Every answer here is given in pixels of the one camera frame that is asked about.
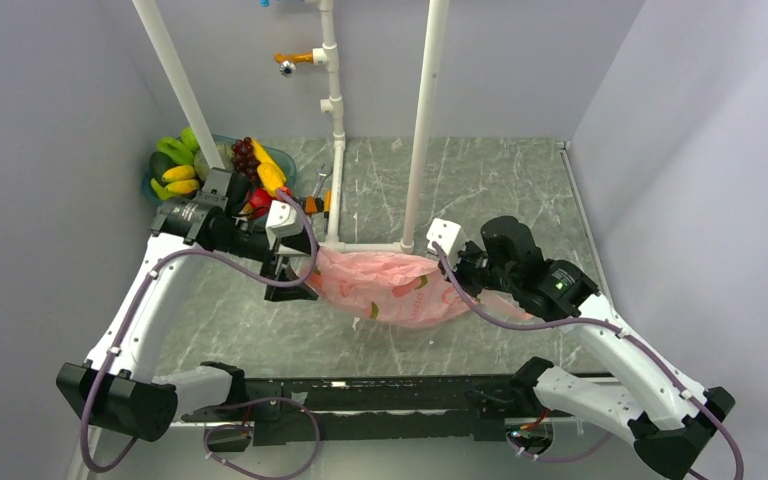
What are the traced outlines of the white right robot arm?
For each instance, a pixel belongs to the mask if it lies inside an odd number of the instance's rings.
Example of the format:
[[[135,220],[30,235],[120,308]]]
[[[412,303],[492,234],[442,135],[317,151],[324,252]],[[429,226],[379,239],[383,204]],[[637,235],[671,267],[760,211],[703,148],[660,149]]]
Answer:
[[[517,411],[554,410],[627,442],[664,479],[700,475],[693,468],[720,434],[732,450],[734,476],[742,454],[723,422],[734,397],[705,387],[655,351],[614,309],[597,283],[575,264],[544,256],[530,228],[513,216],[487,221],[480,242],[461,225],[436,218],[427,249],[447,281],[480,317],[504,329],[556,329],[573,337],[618,381],[609,388],[533,357],[508,382]]]

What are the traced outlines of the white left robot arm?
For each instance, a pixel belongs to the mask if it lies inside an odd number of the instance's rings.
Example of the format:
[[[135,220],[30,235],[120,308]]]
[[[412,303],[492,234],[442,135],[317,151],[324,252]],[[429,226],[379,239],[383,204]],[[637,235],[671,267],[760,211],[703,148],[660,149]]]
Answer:
[[[262,232],[238,221],[250,182],[228,170],[212,169],[192,198],[171,197],[157,209],[138,274],[114,319],[79,364],[65,363],[56,386],[78,415],[80,433],[99,427],[138,440],[161,438],[177,419],[210,408],[232,420],[250,396],[242,369],[207,362],[183,374],[156,373],[160,350],[173,320],[172,298],[186,289],[186,274],[198,259],[211,259],[264,284],[271,293],[303,292],[311,269],[289,273],[279,247],[318,243],[303,208],[284,189],[272,203]]]

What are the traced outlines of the pink peach-print plastic bag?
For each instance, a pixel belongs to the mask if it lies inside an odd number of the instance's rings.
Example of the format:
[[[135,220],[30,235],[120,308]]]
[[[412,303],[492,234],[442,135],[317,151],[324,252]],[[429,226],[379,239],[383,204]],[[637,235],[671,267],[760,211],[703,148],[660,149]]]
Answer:
[[[322,248],[307,284],[341,311],[397,327],[432,327],[470,311],[438,263],[415,255]]]

